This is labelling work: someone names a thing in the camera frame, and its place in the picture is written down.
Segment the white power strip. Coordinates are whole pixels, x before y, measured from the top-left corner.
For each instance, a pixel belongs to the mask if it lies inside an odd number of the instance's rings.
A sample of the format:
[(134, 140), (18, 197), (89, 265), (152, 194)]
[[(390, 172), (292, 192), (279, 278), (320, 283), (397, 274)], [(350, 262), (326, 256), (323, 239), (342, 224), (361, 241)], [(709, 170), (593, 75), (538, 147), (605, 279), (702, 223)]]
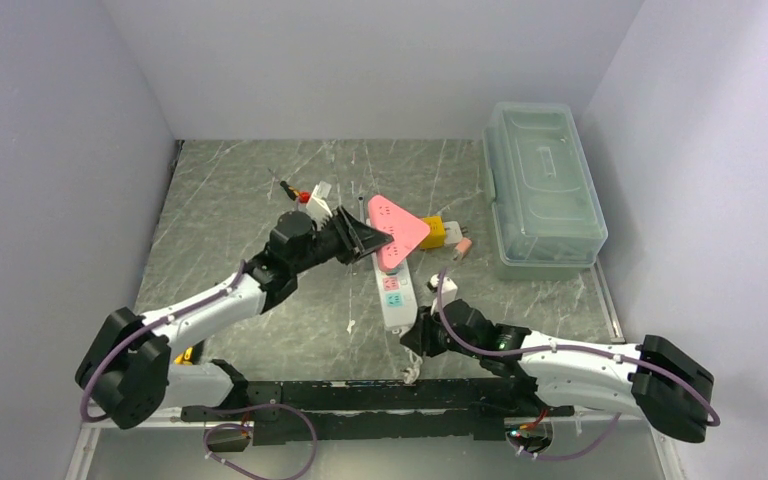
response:
[(372, 257), (372, 263), (384, 328), (402, 336), (415, 325), (419, 309), (408, 261), (404, 259), (388, 272), (382, 269), (377, 256)]

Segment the pink triangular plug adapter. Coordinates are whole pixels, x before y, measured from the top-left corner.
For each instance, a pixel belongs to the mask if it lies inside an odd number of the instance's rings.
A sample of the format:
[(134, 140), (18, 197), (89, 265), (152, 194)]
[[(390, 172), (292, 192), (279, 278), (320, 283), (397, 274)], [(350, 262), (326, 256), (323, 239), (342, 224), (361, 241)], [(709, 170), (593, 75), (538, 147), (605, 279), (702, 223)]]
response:
[(431, 232), (431, 227), (421, 218), (382, 195), (371, 197), (367, 209), (370, 225), (392, 237), (390, 243), (376, 252), (378, 268), (382, 272), (395, 270)]

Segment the yellow cube plug adapter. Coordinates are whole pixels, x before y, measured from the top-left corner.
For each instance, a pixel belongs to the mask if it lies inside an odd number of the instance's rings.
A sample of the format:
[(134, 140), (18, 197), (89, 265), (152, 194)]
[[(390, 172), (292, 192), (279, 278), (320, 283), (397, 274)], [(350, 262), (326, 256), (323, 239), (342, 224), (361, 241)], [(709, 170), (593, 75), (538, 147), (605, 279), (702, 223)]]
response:
[(445, 245), (446, 231), (442, 217), (439, 215), (423, 217), (422, 221), (428, 226), (429, 231), (420, 242), (421, 250), (431, 250)]

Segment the white plug adapter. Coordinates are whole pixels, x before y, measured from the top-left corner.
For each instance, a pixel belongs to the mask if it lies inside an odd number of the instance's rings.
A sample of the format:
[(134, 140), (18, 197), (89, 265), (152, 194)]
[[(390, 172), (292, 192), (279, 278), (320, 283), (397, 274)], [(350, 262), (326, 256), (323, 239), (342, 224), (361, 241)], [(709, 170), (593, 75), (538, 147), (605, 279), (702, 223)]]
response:
[(469, 229), (457, 221), (446, 221), (443, 223), (443, 228), (445, 233), (444, 244), (446, 246), (457, 245), (469, 233)]

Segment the small salmon pink plug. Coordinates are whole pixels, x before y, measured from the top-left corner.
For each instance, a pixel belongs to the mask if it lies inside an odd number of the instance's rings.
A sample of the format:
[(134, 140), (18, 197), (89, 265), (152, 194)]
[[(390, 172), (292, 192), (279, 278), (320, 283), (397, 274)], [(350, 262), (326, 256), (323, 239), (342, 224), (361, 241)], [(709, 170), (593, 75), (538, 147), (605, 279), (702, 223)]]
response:
[(461, 261), (471, 250), (473, 242), (469, 238), (462, 238), (453, 249), (453, 259)]

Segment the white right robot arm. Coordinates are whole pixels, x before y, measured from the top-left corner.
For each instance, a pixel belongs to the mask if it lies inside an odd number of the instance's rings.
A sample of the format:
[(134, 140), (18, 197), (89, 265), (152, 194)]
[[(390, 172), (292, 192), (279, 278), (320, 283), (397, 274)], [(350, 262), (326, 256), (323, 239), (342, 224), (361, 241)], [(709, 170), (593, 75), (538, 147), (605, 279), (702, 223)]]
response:
[(511, 388), (517, 411), (584, 407), (643, 418), (658, 432), (701, 443), (721, 420), (711, 405), (714, 376), (671, 341), (638, 344), (562, 339), (527, 327), (495, 324), (463, 300), (439, 312), (419, 309), (400, 342), (421, 357), (451, 351), (477, 360)]

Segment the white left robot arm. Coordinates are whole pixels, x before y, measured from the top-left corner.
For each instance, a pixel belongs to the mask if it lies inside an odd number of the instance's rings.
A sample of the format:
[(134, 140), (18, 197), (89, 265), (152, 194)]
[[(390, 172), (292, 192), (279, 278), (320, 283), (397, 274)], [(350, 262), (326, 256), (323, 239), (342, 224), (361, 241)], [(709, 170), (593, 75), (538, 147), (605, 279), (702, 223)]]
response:
[(155, 411), (197, 407), (224, 420), (251, 402), (249, 383), (229, 362), (181, 365), (187, 348), (239, 321), (258, 317), (298, 288), (301, 273), (332, 259), (351, 265), (394, 240), (338, 207), (323, 224), (306, 212), (282, 214), (263, 249), (227, 279), (168, 307), (137, 314), (122, 307), (107, 316), (75, 381), (86, 423), (133, 428)]

